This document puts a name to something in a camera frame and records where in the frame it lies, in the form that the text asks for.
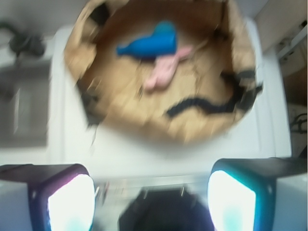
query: black cord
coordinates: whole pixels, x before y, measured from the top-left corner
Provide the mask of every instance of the black cord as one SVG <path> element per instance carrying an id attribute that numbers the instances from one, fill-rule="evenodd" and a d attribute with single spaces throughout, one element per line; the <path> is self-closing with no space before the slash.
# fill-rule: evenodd
<path id="1" fill-rule="evenodd" d="M 307 117 L 307 113 L 302 113 L 299 114 L 298 116 L 296 116 L 293 120 L 292 123 L 290 123 L 290 131 L 291 132 L 296 132 L 296 133 L 300 133 L 300 134 L 304 134 L 307 133 L 307 127 L 306 129 L 302 129 L 302 124 L 307 123 L 307 118 L 306 119 L 301 119 L 301 117 L 306 116 Z"/>

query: black object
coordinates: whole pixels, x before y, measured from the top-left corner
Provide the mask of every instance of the black object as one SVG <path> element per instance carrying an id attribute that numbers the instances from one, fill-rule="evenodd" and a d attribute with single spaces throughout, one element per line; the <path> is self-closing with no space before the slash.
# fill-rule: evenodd
<path id="1" fill-rule="evenodd" d="M 300 158 L 220 159 L 213 168 L 223 170 L 257 194 L 254 230 L 271 231 L 275 216 L 277 178 L 307 172 Z"/>
<path id="2" fill-rule="evenodd" d="M 45 52 L 45 46 L 42 43 L 41 37 L 37 35 L 31 35 L 29 33 L 21 33 L 12 24 L 0 21 L 0 29 L 7 29 L 14 34 L 14 37 L 10 40 L 9 45 L 13 52 L 17 56 L 22 52 L 29 53 L 34 56 L 42 56 Z"/>
<path id="3" fill-rule="evenodd" d="M 207 99 L 202 99 L 199 97 L 187 98 L 168 109 L 166 114 L 170 118 L 173 118 L 193 106 L 200 107 L 207 114 L 231 113 L 234 111 L 235 107 L 248 111 L 254 104 L 257 94 L 262 91 L 263 87 L 261 85 L 252 90 L 245 91 L 244 87 L 241 87 L 239 84 L 241 80 L 248 80 L 250 82 L 254 81 L 255 72 L 253 70 L 247 70 L 240 72 L 237 75 L 222 72 L 220 76 L 225 80 L 225 82 L 232 84 L 233 87 L 233 95 L 227 103 L 223 105 L 214 105 Z"/>
<path id="4" fill-rule="evenodd" d="M 14 87 L 4 81 L 0 81 L 0 99 L 10 101 L 15 95 Z"/>
<path id="5" fill-rule="evenodd" d="M 302 129 L 302 125 L 306 123 L 305 128 L 306 129 Z M 290 131 L 291 132 L 296 132 L 296 133 L 307 133 L 307 113 L 302 113 L 297 115 L 293 122 L 290 123 Z"/>
<path id="6" fill-rule="evenodd" d="M 184 188 L 143 189 L 118 224 L 120 231 L 214 231 L 208 209 Z"/>
<path id="7" fill-rule="evenodd" d="M 302 152 L 300 153 L 299 158 L 307 159 L 307 145 L 306 145 L 306 147 L 302 150 Z"/>
<path id="8" fill-rule="evenodd" d="M 99 5 L 94 9 L 90 14 L 90 18 L 95 21 L 99 26 L 103 26 L 107 19 L 110 17 L 109 10 L 106 6 L 106 3 Z"/>
<path id="9" fill-rule="evenodd" d="M 25 182 L 28 185 L 29 209 L 33 231 L 49 231 L 48 198 L 86 168 L 74 165 L 3 165 L 0 179 Z"/>
<path id="10" fill-rule="evenodd" d="M 206 113 L 208 114 L 213 114 L 213 113 L 230 113 L 233 112 L 234 107 L 235 107 L 235 101 L 231 99 L 229 102 L 227 102 L 224 105 L 213 105 L 211 104 L 208 100 L 206 99 L 201 99 L 201 98 L 188 98 L 180 102 L 179 104 L 171 107 L 168 111 L 167 114 L 169 117 L 175 117 L 176 115 L 180 114 L 181 112 L 185 111 L 186 109 L 193 107 L 193 106 L 198 106 Z"/>

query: black strap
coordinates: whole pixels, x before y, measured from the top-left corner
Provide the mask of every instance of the black strap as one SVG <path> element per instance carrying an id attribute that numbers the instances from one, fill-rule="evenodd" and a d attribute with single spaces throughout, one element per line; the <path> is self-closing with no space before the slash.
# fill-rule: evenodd
<path id="1" fill-rule="evenodd" d="M 175 117 L 176 115 L 182 113 L 186 109 L 197 106 L 206 111 L 208 114 L 213 114 L 213 113 L 228 113 L 228 112 L 233 112 L 234 107 L 235 107 L 236 102 L 232 98 L 230 101 L 228 101 L 226 104 L 217 106 L 211 104 L 208 100 L 206 99 L 201 99 L 201 98 L 188 98 L 186 100 L 183 100 L 182 102 L 178 103 L 177 105 L 171 107 L 167 111 L 167 115 L 170 118 Z"/>

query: white surface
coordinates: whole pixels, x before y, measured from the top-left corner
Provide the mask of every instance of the white surface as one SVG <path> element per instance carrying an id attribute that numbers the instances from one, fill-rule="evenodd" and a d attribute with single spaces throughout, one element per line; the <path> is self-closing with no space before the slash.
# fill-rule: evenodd
<path id="1" fill-rule="evenodd" d="M 0 230 L 32 230 L 28 186 L 26 183 L 0 180 Z"/>
<path id="2" fill-rule="evenodd" d="M 256 192 L 225 171 L 210 176 L 207 203 L 218 231 L 253 231 L 256 202 Z"/>
<path id="3" fill-rule="evenodd" d="M 64 146 L 53 153 L 52 160 L 82 163 L 94 178 L 125 178 L 205 173 L 223 157 L 290 156 L 290 134 L 284 127 L 287 118 L 277 60 L 272 54 L 263 59 L 254 21 L 248 19 L 247 27 L 257 57 L 257 81 L 264 83 L 263 93 L 258 95 L 252 110 L 231 130 L 203 143 L 184 147 L 145 141 L 103 125 L 98 126 L 97 131 L 94 127 L 88 128 L 80 95 L 62 62 L 71 28 L 60 29 L 55 36 L 52 71 L 65 85 L 61 98 L 63 128 L 59 125 L 59 133 L 64 132 Z M 276 65 L 267 65 L 264 60 Z"/>
<path id="4" fill-rule="evenodd" d="M 94 182 L 88 175 L 77 175 L 48 198 L 53 231 L 91 230 L 95 208 Z"/>
<path id="5" fill-rule="evenodd" d="M 277 179 L 272 230 L 307 230 L 307 173 Z"/>
<path id="6" fill-rule="evenodd" d="M 236 0 L 242 14 L 255 18 L 269 0 Z"/>
<path id="7" fill-rule="evenodd" d="M 280 66 L 274 48 L 263 56 L 263 70 L 266 76 L 263 94 L 269 99 L 270 120 L 274 131 L 276 156 L 291 156 L 291 137 L 286 99 Z"/>

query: blue toy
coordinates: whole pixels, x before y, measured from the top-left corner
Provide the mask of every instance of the blue toy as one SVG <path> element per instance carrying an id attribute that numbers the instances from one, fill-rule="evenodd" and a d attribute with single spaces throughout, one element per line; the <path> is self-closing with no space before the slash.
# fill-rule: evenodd
<path id="1" fill-rule="evenodd" d="M 118 55 L 131 55 L 136 58 L 156 58 L 160 55 L 175 54 L 177 51 L 176 30 L 172 23 L 159 23 L 151 36 L 139 38 L 128 46 L 118 46 Z"/>

